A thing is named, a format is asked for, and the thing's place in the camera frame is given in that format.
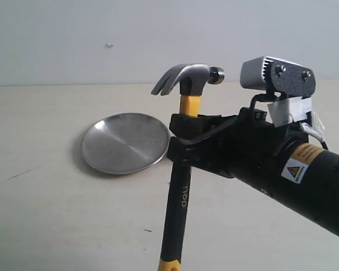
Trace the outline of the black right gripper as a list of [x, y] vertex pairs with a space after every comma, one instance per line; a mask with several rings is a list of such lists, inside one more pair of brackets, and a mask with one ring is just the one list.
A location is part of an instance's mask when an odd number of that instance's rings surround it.
[[[188, 116], [174, 113], [167, 158], [237, 178], [256, 190], [298, 190], [306, 167], [292, 153], [308, 136], [299, 122], [275, 127], [262, 110], [242, 107], [239, 114]], [[193, 139], [206, 133], [204, 140]]]

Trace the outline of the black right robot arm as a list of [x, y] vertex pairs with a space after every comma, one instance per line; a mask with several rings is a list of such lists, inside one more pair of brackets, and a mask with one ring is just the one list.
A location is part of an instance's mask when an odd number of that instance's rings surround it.
[[299, 123], [275, 127], [266, 112], [171, 116], [168, 158], [236, 178], [339, 237], [339, 154], [312, 145]]

